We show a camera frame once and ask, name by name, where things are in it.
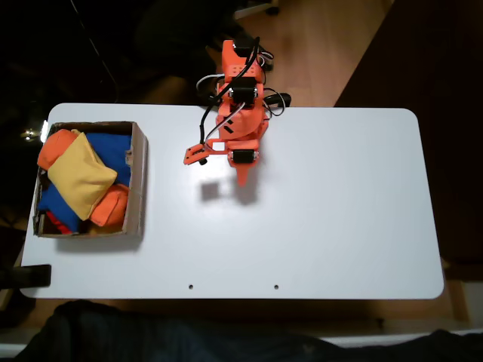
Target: cardboard box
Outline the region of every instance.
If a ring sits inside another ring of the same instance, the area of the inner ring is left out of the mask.
[[[131,179],[129,182],[128,206],[126,209],[124,223],[120,232],[111,234],[89,235],[86,233],[88,223],[83,222],[81,233],[72,235],[63,235],[52,224],[45,212],[38,211],[37,205],[42,197],[42,190],[47,189],[51,184],[47,177],[47,172],[38,169],[37,186],[35,188],[35,213],[33,217],[33,233],[44,238],[107,238],[119,235],[130,237],[142,237],[144,222],[144,195],[145,195],[145,179],[147,177],[147,149],[148,140],[144,136],[136,122],[94,122],[94,123],[55,123],[52,124],[48,134],[50,136],[58,130],[79,130],[81,132],[98,132],[112,134],[130,134],[131,150],[126,152],[126,162],[131,166]]]

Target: black cloth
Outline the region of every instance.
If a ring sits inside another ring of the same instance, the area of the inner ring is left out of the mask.
[[[481,361],[483,335],[443,330],[400,345],[340,348],[320,339],[171,320],[86,301],[59,306],[18,361]]]

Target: black cable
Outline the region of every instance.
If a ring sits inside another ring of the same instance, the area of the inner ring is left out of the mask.
[[[235,109],[233,112],[230,113],[230,115],[228,117],[226,117],[223,121],[221,121],[219,124],[217,124],[216,126],[213,127],[213,129],[208,132],[208,135],[206,136],[206,140],[208,141],[210,139],[210,136],[216,132],[217,130],[219,130],[221,128],[221,126],[223,126],[226,122],[228,122],[228,120],[232,119],[232,117],[234,115],[236,115],[238,112],[240,112],[243,107],[245,106],[245,102],[241,103],[240,106]]]
[[[265,69],[262,68],[262,72],[263,72],[263,85],[266,84],[266,73],[265,73]]]
[[[272,112],[272,109],[270,108],[270,106],[268,104],[266,106],[263,105],[263,108],[266,109],[267,111],[269,111],[269,113],[270,113],[270,118],[269,119],[272,119],[273,112]]]
[[[251,65],[254,63],[254,61],[256,60],[256,58],[258,57],[258,44],[260,43],[260,37],[256,37],[254,39],[254,44],[252,46],[252,54],[251,54],[251,58],[248,60],[248,62],[246,63],[246,66],[243,68],[243,70],[236,76],[234,77],[234,79],[232,79],[232,81],[230,83],[228,83],[227,86],[225,86],[225,88],[218,93],[218,95],[212,99],[212,104],[209,105],[209,107],[206,108],[206,111],[205,113],[203,114],[203,117],[202,117],[202,121],[200,122],[199,124],[199,134],[200,134],[200,144],[205,144],[205,119],[207,118],[208,114],[210,113],[211,109],[213,108],[213,106],[219,101],[221,100],[221,97],[228,91],[228,89],[230,89],[230,86],[233,85],[234,82],[238,81],[251,67]]]
[[[277,113],[274,113],[274,112],[272,111],[272,107],[270,107],[268,103],[267,103],[267,106],[270,108],[270,113],[271,113],[272,115],[274,115],[275,117],[279,117],[280,115],[282,115],[282,114],[283,114],[283,112],[285,112],[285,109],[287,108],[287,106],[285,105],[285,101],[284,101],[283,97],[281,96],[281,94],[280,94],[279,92],[277,92],[275,89],[270,88],[270,87],[264,87],[264,88],[263,88],[263,90],[268,90],[268,91],[270,91],[270,90],[271,90],[273,93],[278,94],[278,96],[280,97],[280,100],[281,100],[281,104],[282,104],[282,106],[283,106],[283,109],[281,110],[281,112],[280,112],[280,113],[278,113],[278,114],[277,114]]]
[[[221,79],[224,79],[224,78],[225,78],[225,76],[223,76],[223,77],[218,77],[218,78],[217,78],[217,82],[216,82],[215,84],[218,84],[218,82],[219,82]],[[206,98],[206,100],[207,100],[207,101],[209,101],[209,102],[210,102],[210,101],[212,101],[212,99],[213,99],[213,98],[215,98],[215,96],[216,96],[216,94],[214,94],[214,93],[210,92],[210,93],[209,93],[209,94],[208,94],[208,95],[207,95],[205,98]]]

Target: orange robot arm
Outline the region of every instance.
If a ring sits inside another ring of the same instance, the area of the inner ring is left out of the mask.
[[[249,169],[259,161],[260,139],[269,126],[263,107],[263,70],[258,41],[257,38],[250,50],[237,49],[233,40],[223,43],[225,82],[217,87],[217,97],[221,100],[217,126],[203,139],[203,123],[210,107],[202,119],[201,142],[188,148],[184,156],[184,164],[197,161],[206,164],[209,155],[227,155],[230,166],[237,171],[240,186],[245,185]],[[211,138],[217,131],[219,138]],[[215,151],[214,143],[224,143],[225,147]]]

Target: wooden floor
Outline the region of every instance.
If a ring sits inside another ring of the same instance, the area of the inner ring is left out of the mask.
[[[384,0],[281,0],[281,13],[240,23],[275,55],[267,85],[293,97],[292,106],[333,106],[381,24]],[[145,103],[158,101],[159,90]],[[173,301],[106,300],[125,310],[217,320],[317,321],[452,318],[451,293],[429,301]],[[24,326],[40,327],[64,300],[38,300]]]
[[[293,106],[331,107],[381,24],[384,0],[281,0],[279,15],[239,22],[275,55],[267,85]]]

